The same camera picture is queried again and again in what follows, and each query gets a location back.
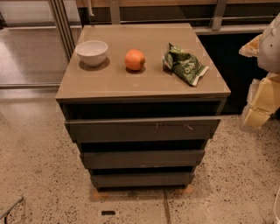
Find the floor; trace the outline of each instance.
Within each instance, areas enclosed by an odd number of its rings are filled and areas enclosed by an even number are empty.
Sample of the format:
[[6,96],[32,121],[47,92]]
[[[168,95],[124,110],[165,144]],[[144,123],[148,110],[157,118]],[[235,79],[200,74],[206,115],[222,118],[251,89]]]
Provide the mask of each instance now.
[[[81,28],[73,28],[75,40]],[[0,82],[60,82],[67,61],[53,28],[0,30]],[[97,192],[54,100],[57,89],[0,89],[0,214],[6,223],[237,224],[275,220],[280,122],[242,132],[224,115],[192,184]],[[280,216],[280,200],[276,212]]]

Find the white bowl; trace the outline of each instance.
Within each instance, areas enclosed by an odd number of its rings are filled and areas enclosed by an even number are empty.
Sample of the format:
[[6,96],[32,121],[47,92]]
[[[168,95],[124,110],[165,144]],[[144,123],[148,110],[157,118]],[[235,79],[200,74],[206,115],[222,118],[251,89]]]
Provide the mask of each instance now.
[[106,59],[108,45],[99,40],[89,40],[76,46],[80,60],[91,67],[98,67]]

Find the orange fruit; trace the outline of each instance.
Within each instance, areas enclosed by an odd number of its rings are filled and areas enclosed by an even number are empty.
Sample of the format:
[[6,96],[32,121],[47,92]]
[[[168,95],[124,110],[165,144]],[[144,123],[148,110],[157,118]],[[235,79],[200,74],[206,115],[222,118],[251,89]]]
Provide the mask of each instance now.
[[129,50],[125,55],[124,63],[128,69],[139,71],[144,67],[144,54],[137,49]]

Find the dresser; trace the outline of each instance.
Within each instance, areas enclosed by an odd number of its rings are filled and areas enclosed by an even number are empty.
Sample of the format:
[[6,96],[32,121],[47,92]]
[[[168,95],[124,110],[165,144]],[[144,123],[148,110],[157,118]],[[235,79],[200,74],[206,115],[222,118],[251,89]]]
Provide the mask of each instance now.
[[[108,44],[99,67],[70,60],[56,95],[94,187],[187,186],[213,137],[230,90],[189,24],[84,26],[79,43]],[[168,44],[209,66],[197,87],[163,69]],[[130,72],[136,48],[145,68]]]

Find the green chip bag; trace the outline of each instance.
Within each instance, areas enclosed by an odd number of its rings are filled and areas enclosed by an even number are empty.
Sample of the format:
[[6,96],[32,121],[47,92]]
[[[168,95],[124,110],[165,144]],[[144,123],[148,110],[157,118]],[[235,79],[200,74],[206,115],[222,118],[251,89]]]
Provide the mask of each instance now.
[[192,87],[196,87],[209,66],[202,65],[197,57],[183,52],[179,47],[169,44],[168,52],[163,56],[164,65],[180,79]]

